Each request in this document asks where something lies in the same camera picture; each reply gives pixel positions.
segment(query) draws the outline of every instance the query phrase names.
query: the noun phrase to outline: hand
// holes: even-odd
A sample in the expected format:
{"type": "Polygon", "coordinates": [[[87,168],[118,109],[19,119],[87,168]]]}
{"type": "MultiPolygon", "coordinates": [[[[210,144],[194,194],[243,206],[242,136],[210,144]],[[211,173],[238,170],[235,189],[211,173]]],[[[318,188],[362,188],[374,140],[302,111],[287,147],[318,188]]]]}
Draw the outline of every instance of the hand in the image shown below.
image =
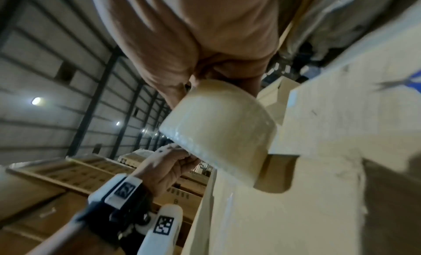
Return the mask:
{"type": "Polygon", "coordinates": [[[171,143],[157,149],[132,175],[142,179],[143,184],[157,197],[200,162],[197,157],[171,143]]]}

